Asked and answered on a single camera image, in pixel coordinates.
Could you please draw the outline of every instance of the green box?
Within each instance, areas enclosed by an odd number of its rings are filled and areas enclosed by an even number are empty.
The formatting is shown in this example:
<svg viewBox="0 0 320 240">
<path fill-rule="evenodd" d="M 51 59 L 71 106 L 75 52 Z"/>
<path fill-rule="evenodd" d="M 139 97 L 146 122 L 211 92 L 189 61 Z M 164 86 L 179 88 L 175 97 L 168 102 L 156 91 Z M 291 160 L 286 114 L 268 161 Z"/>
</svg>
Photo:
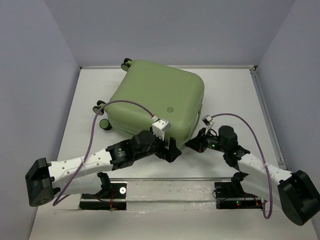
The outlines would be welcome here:
<svg viewBox="0 0 320 240">
<path fill-rule="evenodd" d="M 182 148 L 191 138 L 198 124 L 205 85 L 191 72 L 145 60 L 129 62 L 130 67 L 110 101 L 130 100 L 137 102 L 159 119 L 166 119 L 171 127 L 165 135 L 176 139 Z M 153 121 L 142 108 L 116 103 L 105 108 L 112 127 L 138 134 L 149 130 Z"/>
</svg>

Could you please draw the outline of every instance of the gray panel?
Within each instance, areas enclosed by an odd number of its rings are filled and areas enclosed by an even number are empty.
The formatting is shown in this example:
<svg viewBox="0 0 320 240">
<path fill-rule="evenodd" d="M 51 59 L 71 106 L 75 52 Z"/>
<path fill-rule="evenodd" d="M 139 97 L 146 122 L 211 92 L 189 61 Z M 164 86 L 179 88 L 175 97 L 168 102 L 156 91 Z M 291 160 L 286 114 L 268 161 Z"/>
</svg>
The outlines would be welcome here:
<svg viewBox="0 0 320 240">
<path fill-rule="evenodd" d="M 55 160 L 79 67 L 43 0 L 0 1 L 0 232 L 26 240 L 36 213 L 24 176 Z"/>
<path fill-rule="evenodd" d="M 257 65 L 294 0 L 45 0 L 80 66 Z"/>
<path fill-rule="evenodd" d="M 258 67 L 261 88 L 289 170 L 320 190 L 320 2 L 297 0 Z M 320 214 L 313 219 L 320 236 Z"/>
</svg>

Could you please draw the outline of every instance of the white table surface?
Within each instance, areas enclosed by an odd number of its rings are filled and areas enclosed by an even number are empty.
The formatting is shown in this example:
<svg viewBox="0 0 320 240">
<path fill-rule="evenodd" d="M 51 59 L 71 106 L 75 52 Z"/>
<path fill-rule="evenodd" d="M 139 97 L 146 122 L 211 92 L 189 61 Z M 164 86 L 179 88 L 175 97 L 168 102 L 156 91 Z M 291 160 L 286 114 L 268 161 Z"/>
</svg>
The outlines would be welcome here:
<svg viewBox="0 0 320 240">
<path fill-rule="evenodd" d="M 275 151 L 250 71 L 248 69 L 187 69 L 187 71 L 198 74 L 205 84 L 201 115 L 218 113 L 240 115 L 256 132 L 266 161 L 277 165 Z M 78 158 L 85 154 L 94 118 L 92 107 L 97 100 L 107 102 L 125 74 L 126 72 L 121 69 L 81 70 L 58 161 Z M 97 120 L 91 153 L 132 137 L 114 129 L 111 131 L 101 129 L 99 121 L 106 117 L 107 115 L 104 114 Z M 221 125 L 234 127 L 239 144 L 260 157 L 254 138 L 243 122 L 232 116 L 220 116 L 215 119 L 214 128 L 217 130 Z M 199 129 L 204 126 L 200 121 L 193 136 L 197 135 Z M 173 163 L 150 156 L 136 161 L 132 167 L 110 172 L 109 176 L 122 179 L 219 178 L 232 177 L 235 172 L 233 168 L 227 166 L 222 153 L 207 150 L 199 154 L 185 147 L 182 155 Z"/>
<path fill-rule="evenodd" d="M 202 114 L 229 112 L 244 117 L 256 131 L 268 163 L 277 158 L 247 69 L 188 69 L 205 84 Z M 81 70 L 58 160 L 82 156 L 89 142 L 97 100 L 108 100 L 125 72 L 120 69 Z M 219 117 L 215 127 L 231 125 L 243 147 L 260 156 L 251 133 L 238 119 Z M 96 128 L 92 151 L 129 135 Z M 111 172 L 113 178 L 218 178 L 231 177 L 222 155 L 207 150 L 199 154 L 183 149 L 174 163 L 155 157 L 133 167 Z M 274 208 L 269 220 L 256 209 L 216 210 L 211 196 L 213 181 L 129 181 L 126 211 L 79 210 L 80 195 L 72 195 L 56 207 L 38 208 L 30 240 L 316 240 L 311 221 L 304 226 L 290 222 Z"/>
</svg>

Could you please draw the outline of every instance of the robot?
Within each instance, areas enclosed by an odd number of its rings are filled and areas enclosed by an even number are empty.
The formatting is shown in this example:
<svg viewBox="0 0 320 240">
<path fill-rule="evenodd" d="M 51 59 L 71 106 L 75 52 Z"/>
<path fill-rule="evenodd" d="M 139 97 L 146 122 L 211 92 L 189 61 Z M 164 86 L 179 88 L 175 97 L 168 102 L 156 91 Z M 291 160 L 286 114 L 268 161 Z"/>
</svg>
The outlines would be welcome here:
<svg viewBox="0 0 320 240">
<path fill-rule="evenodd" d="M 143 130 L 131 139 L 87 157 L 49 162 L 46 158 L 36 160 L 25 175 L 29 205 L 38 207 L 54 198 L 53 205 L 56 205 L 68 195 L 82 193 L 103 198 L 112 190 L 107 172 L 130 167 L 135 161 L 151 155 L 172 163 L 182 152 L 173 137 L 169 143 L 165 140 L 170 123 L 155 116 L 152 118 L 154 123 L 150 130 Z M 198 153 L 206 149 L 223 152 L 226 164 L 239 171 L 231 179 L 235 191 L 271 201 L 271 208 L 273 201 L 288 219 L 299 226 L 320 211 L 320 194 L 305 172 L 291 172 L 273 165 L 266 167 L 262 160 L 239 145 L 238 136 L 231 126 L 221 126 L 216 133 L 212 129 L 212 117 L 207 115 L 202 121 L 206 127 L 185 146 Z"/>
</svg>

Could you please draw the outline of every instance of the purple cable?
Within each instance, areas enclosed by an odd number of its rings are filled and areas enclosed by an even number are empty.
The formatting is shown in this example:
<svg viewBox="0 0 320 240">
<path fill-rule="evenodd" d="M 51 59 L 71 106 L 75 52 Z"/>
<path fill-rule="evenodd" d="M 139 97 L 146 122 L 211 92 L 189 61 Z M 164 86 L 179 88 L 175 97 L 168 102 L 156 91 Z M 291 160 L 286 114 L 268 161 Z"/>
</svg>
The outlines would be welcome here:
<svg viewBox="0 0 320 240">
<path fill-rule="evenodd" d="M 63 201 L 65 198 L 67 198 L 69 195 L 65 195 L 63 198 L 61 198 L 61 196 L 64 194 L 64 192 L 66 191 L 66 189 L 69 187 L 70 183 L 72 182 L 72 180 L 75 178 L 75 176 L 78 174 L 78 172 L 80 171 L 80 169 L 83 167 L 84 162 L 87 160 L 89 153 L 90 153 L 90 149 L 92 146 L 92 142 L 94 140 L 94 132 L 95 132 L 95 124 L 98 118 L 99 113 L 108 105 L 110 104 L 114 104 L 114 103 L 128 103 L 128 104 L 133 104 L 136 105 L 142 109 L 144 109 L 145 111 L 147 111 L 148 114 L 151 115 L 151 117 L 154 116 L 154 114 L 149 111 L 146 107 L 142 106 L 139 103 L 136 103 L 134 101 L 129 101 L 129 100 L 114 100 L 114 101 L 109 101 L 107 102 L 105 105 L 103 105 L 102 107 L 99 108 L 99 110 L 96 112 L 94 118 L 93 118 L 93 123 L 92 123 L 92 127 L 91 127 L 91 136 L 90 136 L 90 141 L 89 141 L 89 146 L 88 149 L 86 150 L 85 156 L 83 158 L 83 162 L 81 162 L 81 164 L 78 166 L 78 168 L 75 170 L 75 172 L 72 174 L 71 178 L 69 179 L 69 181 L 66 183 L 66 185 L 64 186 L 64 188 L 60 191 L 60 193 L 58 194 L 58 196 L 56 197 L 55 201 L 53 202 L 52 206 L 56 206 L 57 204 L 59 204 L 61 201 Z"/>
<path fill-rule="evenodd" d="M 263 200 L 263 207 L 262 207 L 262 212 L 263 212 L 263 216 L 265 219 L 269 219 L 271 217 L 271 214 L 272 214 L 272 209 L 273 209 L 273 194 L 272 194 L 272 184 L 271 184 L 271 177 L 270 177 L 270 172 L 269 172 L 269 168 L 267 166 L 267 162 L 266 162 L 266 159 L 265 159 L 265 156 L 264 156 L 264 153 L 262 152 L 262 149 L 261 149 L 261 146 L 259 144 L 259 141 L 258 141 L 258 138 L 257 138 L 257 135 L 255 134 L 254 130 L 252 129 L 252 127 L 249 125 L 249 123 L 244 120 L 242 117 L 236 115 L 236 114 L 233 114 L 233 113 L 219 113 L 219 114 L 216 114 L 216 115 L 213 115 L 212 118 L 215 118 L 215 117 L 219 117 L 219 116 L 233 116 L 233 117 L 236 117 L 238 119 L 240 119 L 242 122 L 245 123 L 245 125 L 247 125 L 247 127 L 250 129 L 253 137 L 254 137 L 254 140 L 255 140 L 255 143 L 259 149 L 259 152 L 261 154 L 261 158 L 262 158 L 262 162 L 265 166 L 265 171 L 266 171 L 266 176 L 267 176 L 267 179 L 268 179 L 268 186 L 269 186 L 269 198 L 270 198 L 270 207 L 269 207 L 269 213 L 268 215 L 266 215 L 266 203 L 267 201 L 266 200 Z"/>
</svg>

